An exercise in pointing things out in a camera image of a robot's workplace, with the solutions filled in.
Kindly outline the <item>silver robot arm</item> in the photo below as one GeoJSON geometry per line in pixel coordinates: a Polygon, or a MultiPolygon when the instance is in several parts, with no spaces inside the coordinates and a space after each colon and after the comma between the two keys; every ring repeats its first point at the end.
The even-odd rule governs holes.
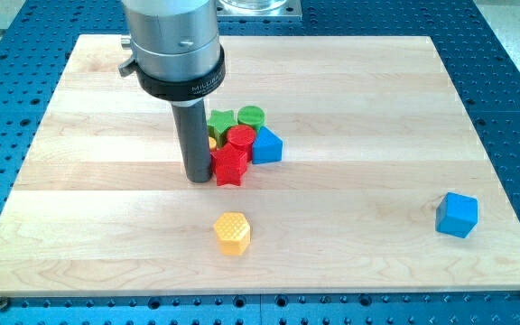
{"type": "Polygon", "coordinates": [[[203,98],[225,77],[225,52],[212,0],[123,0],[132,55],[118,69],[134,73],[153,97],[203,98]]]}

